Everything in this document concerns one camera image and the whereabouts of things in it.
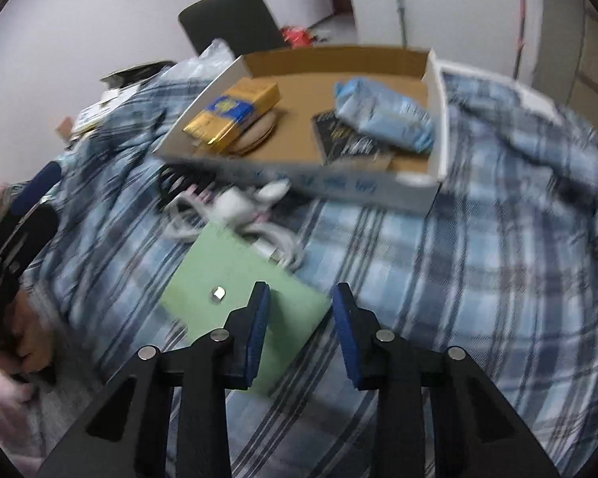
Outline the person's left hand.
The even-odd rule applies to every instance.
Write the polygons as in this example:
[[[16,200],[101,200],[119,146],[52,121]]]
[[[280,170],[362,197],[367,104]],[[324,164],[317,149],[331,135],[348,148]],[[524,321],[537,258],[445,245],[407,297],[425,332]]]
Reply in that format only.
[[[37,373],[53,362],[53,332],[20,289],[5,309],[0,339],[0,369],[9,376]]]

